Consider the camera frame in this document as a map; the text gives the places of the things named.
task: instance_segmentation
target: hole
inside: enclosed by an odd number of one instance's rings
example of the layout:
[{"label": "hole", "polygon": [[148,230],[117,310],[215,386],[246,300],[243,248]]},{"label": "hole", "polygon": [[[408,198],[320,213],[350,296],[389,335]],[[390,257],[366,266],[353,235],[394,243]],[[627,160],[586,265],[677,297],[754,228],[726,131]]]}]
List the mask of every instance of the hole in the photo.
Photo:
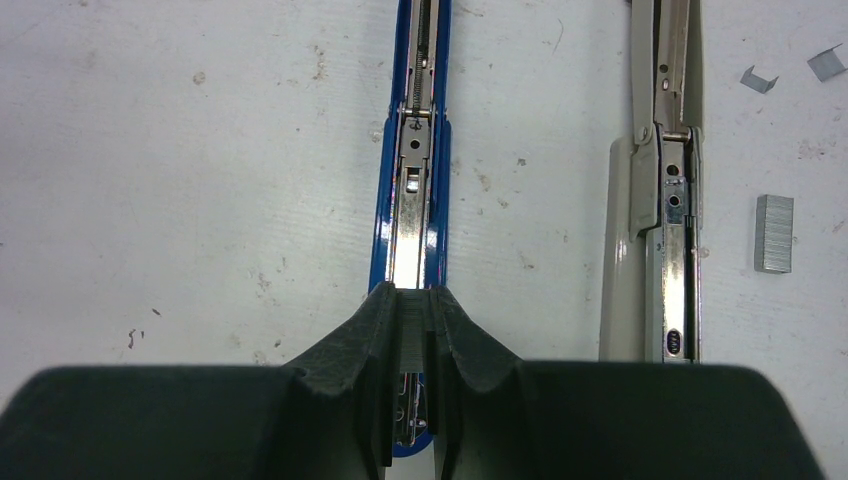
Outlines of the hole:
[{"label": "hole", "polygon": [[668,335],[666,335],[665,345],[668,353],[672,355],[677,355],[680,353],[680,347],[683,343],[680,338],[680,332],[677,330],[670,330]]}]

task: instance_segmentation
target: white surface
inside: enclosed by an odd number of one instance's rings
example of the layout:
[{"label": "white surface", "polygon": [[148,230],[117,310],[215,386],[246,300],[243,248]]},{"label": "white surface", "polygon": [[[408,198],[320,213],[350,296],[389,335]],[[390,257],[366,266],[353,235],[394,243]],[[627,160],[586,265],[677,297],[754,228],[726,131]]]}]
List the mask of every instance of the white surface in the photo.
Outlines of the white surface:
[{"label": "white surface", "polygon": [[[846,477],[848,74],[806,60],[848,41],[848,5],[705,3],[706,360],[764,372]],[[0,398],[58,364],[280,364],[355,310],[393,1],[0,7]],[[629,10],[454,10],[449,285],[519,355],[594,359]],[[795,197],[790,275],[753,272],[762,193]]]}]

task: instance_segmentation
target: black plastic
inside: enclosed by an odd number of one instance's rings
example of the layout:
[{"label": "black plastic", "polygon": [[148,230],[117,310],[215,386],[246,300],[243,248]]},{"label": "black plastic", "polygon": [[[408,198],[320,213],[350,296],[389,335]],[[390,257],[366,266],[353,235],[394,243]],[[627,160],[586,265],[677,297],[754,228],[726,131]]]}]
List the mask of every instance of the black plastic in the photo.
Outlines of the black plastic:
[{"label": "black plastic", "polygon": [[[0,478],[383,478],[397,297],[283,367],[43,372],[0,418]],[[525,362],[446,288],[421,301],[436,478],[822,478],[754,372]]]}]

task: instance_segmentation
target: chrome metal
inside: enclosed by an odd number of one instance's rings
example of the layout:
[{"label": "chrome metal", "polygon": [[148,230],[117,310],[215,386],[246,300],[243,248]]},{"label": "chrome metal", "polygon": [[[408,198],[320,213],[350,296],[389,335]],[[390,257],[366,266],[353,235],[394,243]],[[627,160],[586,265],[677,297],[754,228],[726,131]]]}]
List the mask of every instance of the chrome metal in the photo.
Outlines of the chrome metal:
[{"label": "chrome metal", "polygon": [[751,90],[766,93],[777,84],[777,79],[780,77],[774,77],[772,80],[766,80],[763,77],[754,75],[754,66],[751,65],[748,70],[745,70],[745,73],[742,74],[742,78],[739,80],[739,83],[745,85]]},{"label": "chrome metal", "polygon": [[703,347],[701,342],[701,227],[704,225],[704,174],[703,156],[701,152],[701,130],[692,128],[690,130],[690,146],[692,152],[689,156],[689,220],[691,222],[689,234],[692,243],[689,245],[691,258],[689,280],[691,281],[689,297],[689,336],[692,349],[691,357],[694,362],[701,359]]},{"label": "chrome metal", "polygon": [[[614,147],[612,153],[610,202],[614,204],[610,203],[607,223],[601,332],[604,345],[600,349],[604,359],[700,360],[701,133],[699,122],[688,125],[684,120],[700,118],[700,66],[694,65],[702,58],[700,26],[692,23],[700,21],[699,12],[697,0],[633,1],[631,61],[650,59],[652,73],[649,85],[644,78],[633,79],[634,122],[651,110],[653,128],[652,134],[642,132],[637,134],[639,138],[630,139],[634,143],[629,169],[620,163],[626,155],[621,146]],[[652,55],[643,51],[647,27]],[[690,37],[696,42],[691,59]],[[691,98],[686,95],[688,69],[696,72]],[[633,65],[631,72],[643,74],[644,65]],[[650,109],[644,105],[645,98],[653,102]],[[686,101],[693,103],[688,109]],[[621,176],[627,174],[629,191],[622,188]],[[629,198],[629,203],[623,203],[624,198]],[[625,205],[629,206],[629,225],[627,235],[622,235]],[[641,310],[638,318],[622,314],[625,304]],[[613,318],[613,314],[626,317],[626,321]],[[631,339],[641,339],[641,344],[615,339],[612,328]],[[635,355],[637,349],[642,355]]]},{"label": "chrome metal", "polygon": [[661,2],[657,31],[654,121],[667,132],[683,132],[689,0]]},{"label": "chrome metal", "polygon": [[795,200],[777,195],[757,199],[754,269],[764,273],[792,272],[792,218]]},{"label": "chrome metal", "polygon": [[820,82],[824,82],[825,80],[829,80],[840,73],[848,71],[848,68],[845,68],[845,65],[842,64],[842,61],[839,60],[839,57],[836,56],[837,48],[841,47],[842,44],[829,48],[822,53],[816,55],[815,57],[807,60],[807,65],[813,70],[813,73],[816,74],[816,78],[819,79]]},{"label": "chrome metal", "polygon": [[[407,56],[406,97],[401,107],[398,131],[398,157],[393,205],[393,232],[387,278],[400,289],[424,288],[427,251],[427,219],[430,215],[432,185],[433,81],[439,0],[413,0]],[[420,329],[418,324],[413,330]],[[426,401],[420,372],[420,332],[404,329],[401,343],[399,413],[395,441],[406,447],[427,426]]]},{"label": "chrome metal", "polygon": [[667,142],[683,142],[686,143],[691,138],[691,133],[687,130],[685,132],[663,132],[663,140]]}]

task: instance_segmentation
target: stain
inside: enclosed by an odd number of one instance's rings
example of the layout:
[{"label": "stain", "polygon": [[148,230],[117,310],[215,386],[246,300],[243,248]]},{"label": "stain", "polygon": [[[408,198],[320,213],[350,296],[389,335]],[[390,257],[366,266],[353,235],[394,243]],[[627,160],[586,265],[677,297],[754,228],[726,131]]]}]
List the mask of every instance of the stain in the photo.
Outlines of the stain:
[{"label": "stain", "polygon": [[318,57],[318,62],[315,64],[315,66],[318,68],[318,71],[315,72],[315,75],[312,76],[312,80],[317,80],[320,82],[321,80],[327,78],[327,64],[324,63],[324,50],[318,47],[318,45],[313,45],[312,51],[315,52],[315,56]]},{"label": "stain", "polygon": [[489,180],[489,177],[480,173],[476,168],[474,169],[474,173],[477,174],[477,180],[480,181],[480,186],[483,187],[484,192],[488,192],[492,188],[492,181]]},{"label": "stain", "polygon": [[813,145],[806,138],[802,140],[801,144],[798,146],[798,155],[800,155],[798,157],[799,160],[802,158],[812,159],[820,157],[823,156],[825,153],[827,152],[824,148],[821,147],[821,145]]},{"label": "stain", "polygon": [[259,285],[259,288],[261,288],[263,292],[267,292],[268,288],[271,287],[271,282],[265,279],[264,273],[260,273],[258,278],[259,281],[256,282],[256,284]]},{"label": "stain", "polygon": [[462,13],[467,13],[467,14],[473,15],[477,18],[483,18],[483,16],[484,16],[483,13],[475,12],[474,10],[471,10],[470,8],[466,8],[463,5],[458,5],[458,6],[459,6],[459,11],[462,12]]},{"label": "stain", "polygon": [[371,122],[371,128],[368,131],[368,136],[371,138],[373,143],[380,143],[380,140],[383,139],[383,123],[382,122]]},{"label": "stain", "polygon": [[86,70],[93,70],[94,67],[97,66],[97,49],[89,50],[89,52],[85,55],[85,60],[83,60],[82,66],[85,67]]},{"label": "stain", "polygon": [[253,363],[255,365],[266,367],[268,366],[268,357],[266,357],[263,352],[256,350],[253,352]]},{"label": "stain", "polygon": [[521,267],[524,268],[524,270],[533,270],[536,268],[536,265],[527,258],[524,253],[518,252],[518,258],[521,260]]},{"label": "stain", "polygon": [[565,33],[565,25],[562,24],[562,20],[557,18],[557,22],[559,22],[559,37],[557,38],[557,44],[554,45],[554,51],[551,52],[551,55],[556,53],[556,49],[559,48],[560,42],[562,42],[562,34]]}]

